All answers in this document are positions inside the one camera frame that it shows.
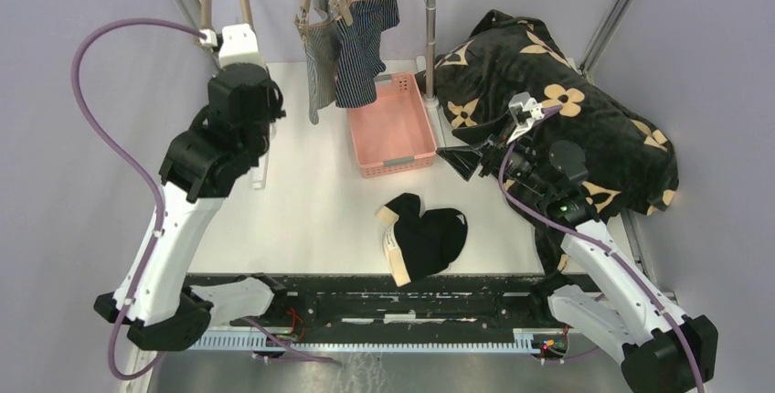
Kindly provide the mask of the black floral blanket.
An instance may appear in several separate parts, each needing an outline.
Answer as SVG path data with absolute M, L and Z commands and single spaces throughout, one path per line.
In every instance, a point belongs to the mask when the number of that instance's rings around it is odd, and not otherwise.
M 603 220 L 629 209 L 665 211 L 679 186 L 674 145 L 657 125 L 578 74 L 537 18 L 491 10 L 469 37 L 433 62 L 432 87 L 455 138 L 483 145 L 511 123 L 509 101 L 529 94 L 552 115 L 518 140 L 522 174 L 500 178 L 522 205 L 538 209 L 557 172 L 549 163 L 558 141 L 577 145 L 587 177 L 580 192 Z

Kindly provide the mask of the pink plastic basket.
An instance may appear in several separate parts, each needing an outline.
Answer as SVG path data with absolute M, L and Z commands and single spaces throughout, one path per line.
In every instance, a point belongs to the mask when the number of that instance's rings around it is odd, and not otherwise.
M 380 75 L 377 99 L 347 111 L 356 164 L 364 178 L 433 165 L 437 142 L 415 77 Z

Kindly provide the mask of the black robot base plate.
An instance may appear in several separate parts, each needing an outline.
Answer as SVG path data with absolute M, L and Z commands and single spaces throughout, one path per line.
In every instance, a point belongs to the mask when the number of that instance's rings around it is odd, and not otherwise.
M 515 329 L 560 330 L 540 308 L 541 275 L 437 275 L 398 287 L 385 274 L 280 275 L 257 318 L 304 344 L 504 344 Z

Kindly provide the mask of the navy striped underwear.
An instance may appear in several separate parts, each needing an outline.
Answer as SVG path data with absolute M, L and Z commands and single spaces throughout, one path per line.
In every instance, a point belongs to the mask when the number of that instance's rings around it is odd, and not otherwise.
M 400 23 L 398 0 L 339 0 L 337 5 L 334 103 L 343 109 L 361 108 L 377 100 L 374 78 L 386 70 L 381 37 Z

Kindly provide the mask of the right metal rack pole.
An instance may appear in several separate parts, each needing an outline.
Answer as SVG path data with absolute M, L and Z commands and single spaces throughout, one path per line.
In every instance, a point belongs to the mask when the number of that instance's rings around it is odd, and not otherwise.
M 425 0 L 426 50 L 425 50 L 425 105 L 429 110 L 437 109 L 439 102 L 434 91 L 434 58 L 436 45 L 437 0 Z

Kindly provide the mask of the grey striped underwear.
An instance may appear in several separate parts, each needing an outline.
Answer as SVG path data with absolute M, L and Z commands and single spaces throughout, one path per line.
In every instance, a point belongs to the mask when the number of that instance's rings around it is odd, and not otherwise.
M 335 100 L 334 74 L 338 55 L 335 19 L 336 12 L 330 0 L 311 0 L 300 19 L 308 80 L 308 117 L 313 125 L 319 122 L 318 111 Z

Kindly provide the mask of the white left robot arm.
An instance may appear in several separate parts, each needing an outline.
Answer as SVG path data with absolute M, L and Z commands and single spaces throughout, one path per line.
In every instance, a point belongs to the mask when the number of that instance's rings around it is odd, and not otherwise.
M 166 151 L 159 171 L 164 208 L 152 217 L 149 246 L 138 251 L 122 285 L 94 303 L 143 351 L 184 351 L 211 326 L 244 317 L 274 326 L 288 311 L 277 285 L 258 275 L 186 284 L 207 227 L 237 180 L 259 165 L 271 126 L 286 115 L 278 84 L 258 64 L 227 65 L 209 80 L 207 98 Z

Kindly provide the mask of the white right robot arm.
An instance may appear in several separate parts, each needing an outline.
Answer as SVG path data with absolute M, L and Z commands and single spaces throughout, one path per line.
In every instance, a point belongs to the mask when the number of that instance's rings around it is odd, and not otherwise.
M 557 274 L 536 289 L 531 320 L 556 321 L 585 335 L 621 369 L 633 392 L 703 392 L 715 374 L 718 330 L 705 315 L 689 316 L 621 251 L 588 201 L 583 150 L 556 141 L 539 157 L 517 142 L 492 136 L 476 145 L 443 147 L 438 156 L 464 180 L 495 175 L 515 180 L 522 193 L 505 199 L 539 227 L 562 234 L 560 248 L 604 296 L 600 302 Z

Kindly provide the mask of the right aluminium frame post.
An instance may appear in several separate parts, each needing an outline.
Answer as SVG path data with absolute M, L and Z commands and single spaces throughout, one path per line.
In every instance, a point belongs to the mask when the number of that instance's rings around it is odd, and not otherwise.
M 579 63 L 579 70 L 585 78 L 594 71 L 600 58 L 610 43 L 616 29 L 626 15 L 633 0 L 612 0 L 601 19 Z

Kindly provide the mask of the black underwear beige waistband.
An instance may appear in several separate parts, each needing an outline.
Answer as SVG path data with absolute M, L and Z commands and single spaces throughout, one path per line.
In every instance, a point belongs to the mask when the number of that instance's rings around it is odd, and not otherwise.
M 413 193 L 388 201 L 376 218 L 386 225 L 382 249 L 398 287 L 447 270 L 468 236 L 468 219 L 459 209 L 425 209 Z

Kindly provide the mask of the left aluminium frame rail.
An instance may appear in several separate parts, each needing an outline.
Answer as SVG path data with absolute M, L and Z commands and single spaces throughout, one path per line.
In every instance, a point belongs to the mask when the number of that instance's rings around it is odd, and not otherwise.
M 180 228 L 189 238 L 198 243 L 212 218 L 219 211 L 222 199 L 204 178 L 196 178 L 192 181 L 182 181 L 181 211 L 182 220 L 178 223 Z

